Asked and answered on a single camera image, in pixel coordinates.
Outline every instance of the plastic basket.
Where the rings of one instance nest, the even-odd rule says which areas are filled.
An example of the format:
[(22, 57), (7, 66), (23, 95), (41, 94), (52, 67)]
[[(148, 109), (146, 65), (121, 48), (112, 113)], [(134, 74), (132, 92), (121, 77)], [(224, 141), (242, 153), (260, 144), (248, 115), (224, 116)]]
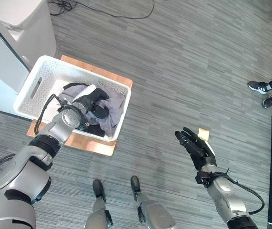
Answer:
[[(37, 119), (49, 96), (51, 94), (59, 95), (59, 93), (63, 91), (63, 86), (68, 83), (99, 83), (100, 85), (111, 88), (124, 95), (123, 114), (121, 115), (113, 136), (109, 137), (105, 135), (105, 137), (100, 137), (80, 130), (74, 130), (74, 132), (78, 134), (94, 137), (107, 142), (116, 140), (130, 101), (131, 89), (117, 81), (53, 57), (41, 56), (36, 61), (14, 102), (14, 110), (30, 119)], [(44, 123), (51, 122), (52, 118), (58, 113), (58, 108), (58, 102), (53, 99), (46, 109), (42, 121)]]

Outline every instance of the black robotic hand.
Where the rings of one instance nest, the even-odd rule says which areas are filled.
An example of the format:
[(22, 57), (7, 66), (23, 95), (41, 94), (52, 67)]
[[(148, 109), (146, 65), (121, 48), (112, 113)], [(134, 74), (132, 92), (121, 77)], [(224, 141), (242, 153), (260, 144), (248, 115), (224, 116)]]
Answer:
[(192, 130), (184, 127), (183, 131), (175, 131), (179, 144), (189, 152), (195, 168), (200, 171), (204, 165), (216, 166), (214, 153), (205, 141), (201, 140)]
[(98, 118), (106, 118), (109, 115), (107, 107), (100, 107), (99, 100), (109, 99), (109, 96), (100, 88), (96, 88), (92, 93), (83, 95), (74, 102), (81, 103), (86, 107), (87, 112), (91, 111)]

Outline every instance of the basket handle hole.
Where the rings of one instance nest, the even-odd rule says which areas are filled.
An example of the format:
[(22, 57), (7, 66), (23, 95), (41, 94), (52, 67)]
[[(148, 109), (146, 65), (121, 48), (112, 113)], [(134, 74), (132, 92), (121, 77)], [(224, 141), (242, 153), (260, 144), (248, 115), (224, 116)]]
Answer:
[(41, 81), (42, 81), (42, 78), (40, 77), (39, 80), (37, 81), (37, 83), (36, 83), (36, 85), (35, 85), (35, 87), (34, 87), (32, 93), (31, 93), (31, 95), (30, 95), (30, 98), (31, 98), (31, 99), (34, 98), (34, 96), (35, 96), (35, 94), (36, 94), (36, 92), (37, 92), (37, 90), (38, 90), (38, 88), (39, 88), (39, 86), (40, 86), (40, 84), (41, 84)]

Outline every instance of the small card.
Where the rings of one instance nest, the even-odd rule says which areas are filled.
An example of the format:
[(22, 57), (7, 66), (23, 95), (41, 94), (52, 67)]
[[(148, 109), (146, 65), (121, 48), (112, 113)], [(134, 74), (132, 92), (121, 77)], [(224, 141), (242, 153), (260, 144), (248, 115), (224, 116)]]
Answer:
[(203, 141), (208, 141), (209, 140), (209, 130), (203, 129), (201, 127), (199, 127), (198, 130), (198, 137), (203, 140)]

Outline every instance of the black sneaker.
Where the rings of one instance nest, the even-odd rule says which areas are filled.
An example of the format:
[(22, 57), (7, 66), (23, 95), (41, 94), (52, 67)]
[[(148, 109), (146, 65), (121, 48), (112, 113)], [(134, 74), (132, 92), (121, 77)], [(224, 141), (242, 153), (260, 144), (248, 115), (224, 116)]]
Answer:
[(268, 84), (265, 82), (249, 81), (247, 85), (251, 90), (258, 91), (261, 94), (267, 94), (269, 91), (267, 90)]
[(135, 199), (135, 201), (137, 201), (137, 196), (136, 196), (137, 192), (141, 191), (140, 182), (139, 182), (139, 179), (137, 178), (137, 176), (131, 177), (131, 189), (134, 194), (134, 199)]
[(106, 202), (102, 182), (98, 179), (94, 180), (92, 183), (92, 188), (93, 188), (94, 194), (96, 195), (96, 198), (102, 197), (104, 202)]
[(272, 95), (269, 96), (268, 99), (263, 100), (263, 101), (262, 101), (262, 105), (263, 105), (263, 107), (266, 108), (266, 109), (270, 108), (270, 107), (272, 106)]

